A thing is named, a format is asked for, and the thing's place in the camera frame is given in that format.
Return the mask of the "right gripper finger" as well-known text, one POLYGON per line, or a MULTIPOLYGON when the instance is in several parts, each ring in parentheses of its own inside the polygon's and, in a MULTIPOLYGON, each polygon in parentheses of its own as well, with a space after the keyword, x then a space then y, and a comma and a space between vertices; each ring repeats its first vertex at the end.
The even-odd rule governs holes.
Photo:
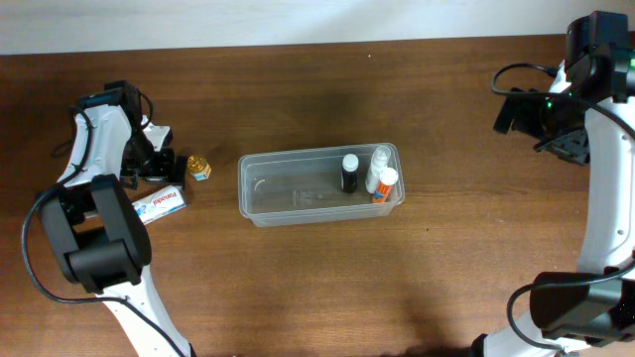
POLYGON ((587 132, 583 127, 564 131, 562 135, 549 138, 534 146, 538 153, 549 152, 571 164, 588 165, 590 148, 587 132))
POLYGON ((500 134, 507 134, 515 119, 516 103, 513 97, 507 97, 495 120, 493 129, 500 134))

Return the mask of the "white spray bottle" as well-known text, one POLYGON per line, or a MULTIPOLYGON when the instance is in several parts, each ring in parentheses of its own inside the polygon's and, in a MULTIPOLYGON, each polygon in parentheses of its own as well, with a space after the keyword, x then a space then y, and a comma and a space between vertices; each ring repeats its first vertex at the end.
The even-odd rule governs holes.
POLYGON ((391 156, 392 152, 387 146, 379 146, 374 151, 365 179, 365 186, 368 193, 375 192, 380 181, 381 172, 388 166, 391 156))

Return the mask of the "orange tube white cap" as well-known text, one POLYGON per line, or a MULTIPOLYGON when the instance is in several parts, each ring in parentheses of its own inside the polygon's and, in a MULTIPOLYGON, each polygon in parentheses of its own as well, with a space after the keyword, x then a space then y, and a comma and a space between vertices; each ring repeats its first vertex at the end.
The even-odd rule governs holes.
POLYGON ((398 172, 393 168, 384 168, 379 175, 379 183, 372 195, 373 203, 384 203, 399 180, 398 172))

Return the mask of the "dark bottle white cap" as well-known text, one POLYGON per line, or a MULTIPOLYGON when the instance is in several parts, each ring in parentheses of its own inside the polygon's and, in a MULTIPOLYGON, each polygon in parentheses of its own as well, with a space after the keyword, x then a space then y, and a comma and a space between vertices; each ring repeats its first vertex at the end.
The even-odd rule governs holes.
POLYGON ((341 189, 346 193, 355 193, 357 190, 357 171, 359 160, 353 154, 343 157, 341 163, 341 189))

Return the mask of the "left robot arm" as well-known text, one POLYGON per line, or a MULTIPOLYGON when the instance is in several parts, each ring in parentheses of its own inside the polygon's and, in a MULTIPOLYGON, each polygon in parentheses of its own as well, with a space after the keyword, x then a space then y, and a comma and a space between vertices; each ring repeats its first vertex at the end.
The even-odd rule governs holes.
POLYGON ((36 288, 55 302, 104 304, 140 356, 192 356, 154 286, 151 240, 127 194, 141 180, 163 184, 162 204, 184 189, 187 160, 171 148, 171 128, 153 124, 152 101, 126 80, 78 99, 69 115, 68 163, 27 217, 40 219, 63 276, 86 295, 36 288))

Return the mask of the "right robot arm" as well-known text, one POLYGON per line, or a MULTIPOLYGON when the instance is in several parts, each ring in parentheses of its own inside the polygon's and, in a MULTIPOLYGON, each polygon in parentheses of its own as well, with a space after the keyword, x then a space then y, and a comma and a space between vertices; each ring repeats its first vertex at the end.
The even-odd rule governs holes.
POLYGON ((566 57, 544 67, 547 91, 513 87, 493 126, 590 168, 585 236, 573 273, 544 272, 508 299, 508 327, 476 338, 473 356, 575 356, 634 339, 634 50, 624 14, 569 24, 566 57))

